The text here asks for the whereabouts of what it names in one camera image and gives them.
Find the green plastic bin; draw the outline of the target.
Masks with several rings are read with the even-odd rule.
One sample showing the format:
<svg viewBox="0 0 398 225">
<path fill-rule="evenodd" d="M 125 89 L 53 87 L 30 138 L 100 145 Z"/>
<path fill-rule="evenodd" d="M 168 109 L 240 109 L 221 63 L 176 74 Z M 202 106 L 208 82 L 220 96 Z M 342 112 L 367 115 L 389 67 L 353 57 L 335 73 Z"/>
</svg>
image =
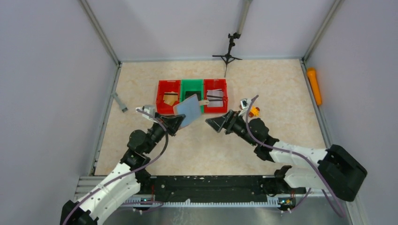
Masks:
<svg viewBox="0 0 398 225">
<path fill-rule="evenodd" d="M 183 102 L 185 97 L 186 91 L 200 91 L 201 98 L 198 98 L 198 101 L 204 99 L 204 81 L 203 79 L 183 79 L 181 80 L 181 88 L 180 88 L 180 102 Z"/>
</svg>

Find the white card in bin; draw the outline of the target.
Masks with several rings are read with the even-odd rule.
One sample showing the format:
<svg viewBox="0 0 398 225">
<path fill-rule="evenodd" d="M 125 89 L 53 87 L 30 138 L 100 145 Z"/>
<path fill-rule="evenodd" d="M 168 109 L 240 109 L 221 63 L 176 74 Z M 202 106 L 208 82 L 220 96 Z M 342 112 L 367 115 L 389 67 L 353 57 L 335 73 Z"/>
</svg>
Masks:
<svg viewBox="0 0 398 225">
<path fill-rule="evenodd" d="M 223 101 L 210 101 L 207 107 L 223 107 Z"/>
</svg>

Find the gold card with stripe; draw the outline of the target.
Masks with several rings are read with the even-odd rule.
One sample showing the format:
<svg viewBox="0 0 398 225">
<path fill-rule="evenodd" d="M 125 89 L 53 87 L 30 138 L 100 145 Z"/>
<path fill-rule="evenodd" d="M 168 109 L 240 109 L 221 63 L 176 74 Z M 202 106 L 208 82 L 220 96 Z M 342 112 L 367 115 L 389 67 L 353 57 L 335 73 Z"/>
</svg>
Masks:
<svg viewBox="0 0 398 225">
<path fill-rule="evenodd" d="M 172 96 L 172 95 L 178 96 L 178 93 L 176 93 L 176 92 L 165 92 L 164 95 L 163 95 L 163 98 L 164 98 L 164 96 L 166 96 L 166 95 L 169 95 L 169 96 Z"/>
</svg>

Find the orange flashlight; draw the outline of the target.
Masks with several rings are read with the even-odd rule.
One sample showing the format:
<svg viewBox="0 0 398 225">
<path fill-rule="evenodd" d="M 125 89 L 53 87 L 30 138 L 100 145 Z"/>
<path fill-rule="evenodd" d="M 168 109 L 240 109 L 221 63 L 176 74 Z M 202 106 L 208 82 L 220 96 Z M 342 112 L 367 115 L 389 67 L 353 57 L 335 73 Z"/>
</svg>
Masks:
<svg viewBox="0 0 398 225">
<path fill-rule="evenodd" d="M 320 106 L 322 104 L 322 97 L 321 97 L 321 92 L 319 88 L 319 84 L 317 81 L 317 73 L 315 68 L 310 67 L 307 69 L 307 77 L 311 85 L 312 93 L 316 102 L 317 106 Z"/>
</svg>

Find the yellow toy brick car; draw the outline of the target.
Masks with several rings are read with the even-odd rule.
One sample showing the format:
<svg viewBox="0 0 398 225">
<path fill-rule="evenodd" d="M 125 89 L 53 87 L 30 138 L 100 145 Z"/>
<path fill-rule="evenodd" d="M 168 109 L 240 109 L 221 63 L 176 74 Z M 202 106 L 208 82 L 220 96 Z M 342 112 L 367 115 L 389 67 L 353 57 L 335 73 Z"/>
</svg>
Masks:
<svg viewBox="0 0 398 225">
<path fill-rule="evenodd" d="M 253 106 L 252 110 L 251 110 L 251 113 L 248 114 L 248 117 L 250 117 L 250 118 L 258 117 L 259 115 L 260 115 L 260 109 L 258 107 Z"/>
</svg>

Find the left red plastic bin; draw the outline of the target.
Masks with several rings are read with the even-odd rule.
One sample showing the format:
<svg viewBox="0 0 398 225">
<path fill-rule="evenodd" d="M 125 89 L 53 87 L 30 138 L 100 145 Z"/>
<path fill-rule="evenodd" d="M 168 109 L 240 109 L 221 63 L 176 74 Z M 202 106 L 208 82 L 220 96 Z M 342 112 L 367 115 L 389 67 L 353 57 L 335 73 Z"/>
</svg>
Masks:
<svg viewBox="0 0 398 225">
<path fill-rule="evenodd" d="M 180 103 L 180 80 L 159 80 L 156 109 L 160 114 L 174 114 L 174 106 Z"/>
</svg>

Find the grey silver card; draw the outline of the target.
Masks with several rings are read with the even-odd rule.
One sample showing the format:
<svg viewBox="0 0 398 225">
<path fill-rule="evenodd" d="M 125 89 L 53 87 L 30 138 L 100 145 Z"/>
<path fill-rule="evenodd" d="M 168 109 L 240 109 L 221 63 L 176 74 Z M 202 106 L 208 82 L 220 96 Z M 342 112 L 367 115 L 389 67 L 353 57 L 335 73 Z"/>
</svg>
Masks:
<svg viewBox="0 0 398 225">
<path fill-rule="evenodd" d="M 207 90 L 206 92 L 207 95 L 212 95 L 212 96 L 224 96 L 224 93 L 221 89 L 218 90 Z"/>
</svg>

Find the card with black stripe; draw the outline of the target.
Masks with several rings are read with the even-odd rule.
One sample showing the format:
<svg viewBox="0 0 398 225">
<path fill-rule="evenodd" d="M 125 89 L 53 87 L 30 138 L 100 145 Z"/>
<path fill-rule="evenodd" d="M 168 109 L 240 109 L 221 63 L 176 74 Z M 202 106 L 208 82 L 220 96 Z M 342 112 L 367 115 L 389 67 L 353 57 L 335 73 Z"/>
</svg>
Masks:
<svg viewBox="0 0 398 225">
<path fill-rule="evenodd" d="M 213 101 L 223 101 L 223 96 L 212 96 L 212 95 L 207 95 L 206 100 L 213 102 Z"/>
</svg>

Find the grey small tool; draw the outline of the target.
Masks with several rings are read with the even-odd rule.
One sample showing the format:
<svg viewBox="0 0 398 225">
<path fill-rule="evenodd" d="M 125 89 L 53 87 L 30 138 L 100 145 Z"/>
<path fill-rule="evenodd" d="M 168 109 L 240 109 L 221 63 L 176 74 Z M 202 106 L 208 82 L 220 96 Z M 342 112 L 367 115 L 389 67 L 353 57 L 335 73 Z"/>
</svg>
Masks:
<svg viewBox="0 0 398 225">
<path fill-rule="evenodd" d="M 117 102 L 117 104 L 119 105 L 119 108 L 121 109 L 121 111 L 123 113 L 128 111 L 126 104 L 119 98 L 119 96 L 116 92 L 111 93 L 111 96 Z"/>
</svg>

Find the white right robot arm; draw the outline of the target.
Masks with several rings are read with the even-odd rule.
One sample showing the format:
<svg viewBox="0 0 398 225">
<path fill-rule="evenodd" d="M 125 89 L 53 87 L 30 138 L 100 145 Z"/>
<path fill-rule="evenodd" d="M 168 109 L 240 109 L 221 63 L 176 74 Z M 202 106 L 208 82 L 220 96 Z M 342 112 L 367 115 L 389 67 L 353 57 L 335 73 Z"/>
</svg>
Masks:
<svg viewBox="0 0 398 225">
<path fill-rule="evenodd" d="M 217 133 L 236 134 L 254 146 L 254 153 L 261 160 L 282 163 L 284 166 L 275 172 L 275 187 L 281 193 L 293 188 L 323 189 L 352 202 L 368 174 L 342 146 L 317 149 L 283 142 L 269 134 L 260 118 L 245 120 L 239 112 L 230 110 L 205 122 Z"/>
</svg>

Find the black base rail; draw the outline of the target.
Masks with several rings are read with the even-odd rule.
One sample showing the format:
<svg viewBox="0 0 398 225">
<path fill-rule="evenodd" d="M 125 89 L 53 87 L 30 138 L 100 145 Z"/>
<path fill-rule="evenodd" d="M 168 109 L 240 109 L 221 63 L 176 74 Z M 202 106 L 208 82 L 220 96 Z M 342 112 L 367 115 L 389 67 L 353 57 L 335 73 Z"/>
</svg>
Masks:
<svg viewBox="0 0 398 225">
<path fill-rule="evenodd" d="M 254 194 L 304 194 L 305 187 L 291 188 L 283 179 L 272 175 L 215 175 L 215 176 L 151 176 L 140 183 L 138 194 L 155 195 L 180 190 L 245 190 Z"/>
</svg>

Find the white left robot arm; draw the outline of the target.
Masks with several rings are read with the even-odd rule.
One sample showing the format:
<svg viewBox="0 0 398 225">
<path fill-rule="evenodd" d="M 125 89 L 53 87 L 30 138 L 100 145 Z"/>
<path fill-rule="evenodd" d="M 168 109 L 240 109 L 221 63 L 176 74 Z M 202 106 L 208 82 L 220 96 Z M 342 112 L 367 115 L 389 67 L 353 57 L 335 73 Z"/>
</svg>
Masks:
<svg viewBox="0 0 398 225">
<path fill-rule="evenodd" d="M 127 151 L 115 168 L 98 185 L 78 200 L 69 200 L 61 210 L 61 225 L 101 225 L 129 197 L 149 191 L 151 182 L 146 167 L 154 163 L 146 156 L 164 138 L 164 153 L 170 136 L 175 136 L 186 116 L 184 114 L 166 116 L 151 115 L 138 110 L 152 119 L 153 124 L 147 130 L 134 130 L 127 143 Z"/>
</svg>

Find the black card in green bin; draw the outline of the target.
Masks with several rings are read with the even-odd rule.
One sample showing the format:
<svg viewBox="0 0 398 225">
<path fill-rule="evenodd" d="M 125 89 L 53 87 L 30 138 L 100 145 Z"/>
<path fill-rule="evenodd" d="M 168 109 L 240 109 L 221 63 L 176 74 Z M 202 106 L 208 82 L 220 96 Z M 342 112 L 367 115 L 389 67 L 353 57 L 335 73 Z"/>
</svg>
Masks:
<svg viewBox="0 0 398 225">
<path fill-rule="evenodd" d="M 186 91 L 185 92 L 185 97 L 188 98 L 190 96 L 196 95 L 198 98 L 201 98 L 201 92 L 200 91 Z"/>
</svg>

